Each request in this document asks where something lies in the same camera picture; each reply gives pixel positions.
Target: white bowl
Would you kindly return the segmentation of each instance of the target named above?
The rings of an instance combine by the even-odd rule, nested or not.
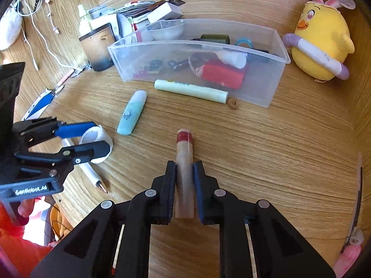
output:
[[[181,24],[179,25],[162,28],[162,29],[156,29],[156,30],[148,29],[148,31],[152,35],[152,38],[156,41],[176,40],[184,32],[184,23],[183,21],[181,21]]]

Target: pink pen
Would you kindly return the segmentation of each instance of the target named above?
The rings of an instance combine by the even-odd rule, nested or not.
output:
[[[351,236],[349,245],[347,245],[338,259],[333,265],[333,271],[336,278],[341,278],[350,269],[355,260],[360,255],[362,248],[361,245],[364,241],[364,236],[361,230],[357,231],[354,236]]]
[[[61,85],[63,85],[65,83],[65,81],[72,75],[72,73],[75,72],[75,69],[71,69],[69,70],[63,77],[62,79],[57,83],[57,86],[55,87],[56,89],[58,89]]]

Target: pale yellow marker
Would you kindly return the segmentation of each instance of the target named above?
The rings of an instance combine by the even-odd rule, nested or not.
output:
[[[166,81],[161,79],[157,79],[155,81],[155,89],[211,100],[224,104],[227,103],[228,99],[228,92],[225,91],[201,87],[199,85]]]

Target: light blue highlighter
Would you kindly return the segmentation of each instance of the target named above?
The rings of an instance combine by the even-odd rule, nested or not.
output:
[[[131,97],[117,127],[117,132],[120,135],[130,135],[134,130],[146,99],[147,92],[143,90],[136,91]]]

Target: white tape roll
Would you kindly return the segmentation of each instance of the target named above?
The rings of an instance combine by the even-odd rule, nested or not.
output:
[[[96,158],[91,160],[92,163],[98,164],[102,163],[105,159],[109,157],[114,148],[114,142],[112,141],[111,137],[106,133],[106,131],[102,128],[101,125],[93,126],[89,128],[81,137],[79,144],[84,143],[91,143],[91,142],[98,142],[98,141],[106,141],[109,144],[109,154],[102,158]]]

